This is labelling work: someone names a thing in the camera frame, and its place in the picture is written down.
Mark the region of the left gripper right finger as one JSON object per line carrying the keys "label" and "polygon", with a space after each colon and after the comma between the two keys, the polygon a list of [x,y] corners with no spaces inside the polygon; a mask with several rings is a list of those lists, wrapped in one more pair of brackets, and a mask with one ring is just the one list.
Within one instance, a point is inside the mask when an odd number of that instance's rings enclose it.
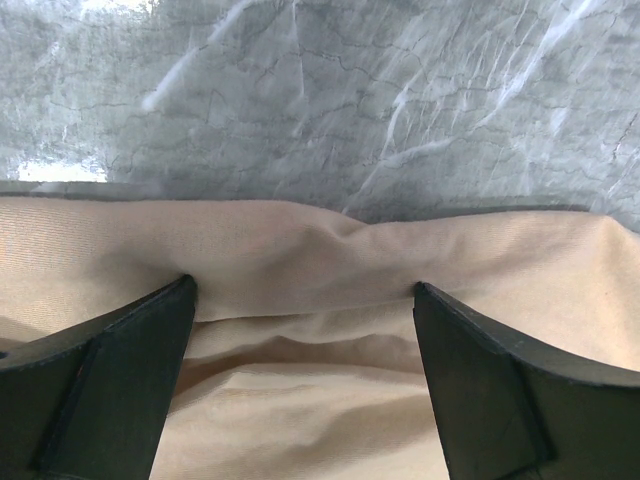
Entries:
{"label": "left gripper right finger", "polygon": [[414,323],[452,479],[636,479],[639,374],[556,348],[436,287]]}

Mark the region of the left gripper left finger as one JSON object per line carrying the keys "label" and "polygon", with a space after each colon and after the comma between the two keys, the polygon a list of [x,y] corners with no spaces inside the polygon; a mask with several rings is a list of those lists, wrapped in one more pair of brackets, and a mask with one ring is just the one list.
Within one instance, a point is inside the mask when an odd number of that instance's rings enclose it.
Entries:
{"label": "left gripper left finger", "polygon": [[1,350],[4,479],[147,479],[194,322],[190,276]]}

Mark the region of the beige t-shirt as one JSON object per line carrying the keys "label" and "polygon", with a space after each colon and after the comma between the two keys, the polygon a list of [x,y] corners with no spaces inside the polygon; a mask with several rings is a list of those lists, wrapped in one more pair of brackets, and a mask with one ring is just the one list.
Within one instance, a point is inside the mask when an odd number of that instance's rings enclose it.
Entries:
{"label": "beige t-shirt", "polygon": [[368,225],[273,201],[1,202],[5,346],[186,274],[196,322],[155,479],[446,478],[412,318],[419,282],[639,366],[639,237],[607,216]]}

